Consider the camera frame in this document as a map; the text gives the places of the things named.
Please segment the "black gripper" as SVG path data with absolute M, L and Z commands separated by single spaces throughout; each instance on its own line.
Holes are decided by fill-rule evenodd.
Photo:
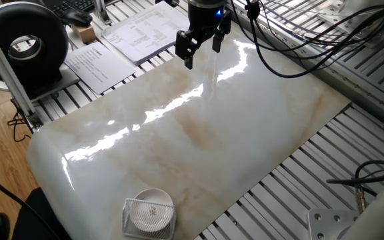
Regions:
M 214 28 L 212 48 L 221 50 L 224 37 L 231 32 L 231 12 L 224 12 L 225 0 L 188 0 L 188 31 L 176 34 L 175 54 L 184 61 L 186 68 L 193 68 L 193 56 L 201 46 L 194 37 L 202 37 Z

